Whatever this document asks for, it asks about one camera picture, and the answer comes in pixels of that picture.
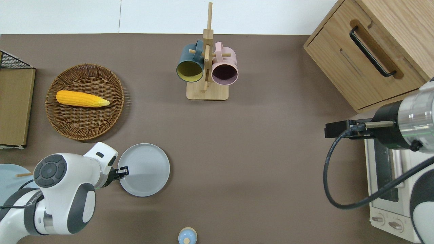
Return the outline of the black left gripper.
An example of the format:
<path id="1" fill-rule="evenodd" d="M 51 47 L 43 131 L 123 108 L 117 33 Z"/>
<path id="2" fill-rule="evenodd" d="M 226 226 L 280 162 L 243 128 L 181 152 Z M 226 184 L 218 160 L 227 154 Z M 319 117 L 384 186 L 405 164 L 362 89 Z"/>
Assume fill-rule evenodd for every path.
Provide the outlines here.
<path id="1" fill-rule="evenodd" d="M 104 183 L 103 187 L 109 186 L 113 181 L 117 181 L 119 179 L 123 179 L 129 175 L 129 168 L 127 166 L 120 167 L 118 172 L 117 169 L 111 168 L 109 174 L 107 175 L 107 180 Z"/>

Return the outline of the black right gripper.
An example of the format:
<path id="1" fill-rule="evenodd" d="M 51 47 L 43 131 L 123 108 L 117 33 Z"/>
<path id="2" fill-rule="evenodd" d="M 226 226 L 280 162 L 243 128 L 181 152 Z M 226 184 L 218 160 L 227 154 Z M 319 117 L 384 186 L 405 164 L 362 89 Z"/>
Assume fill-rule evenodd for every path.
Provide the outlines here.
<path id="1" fill-rule="evenodd" d="M 324 137 L 327 139 L 336 138 L 351 126 L 356 125 L 356 120 L 343 120 L 325 124 Z"/>

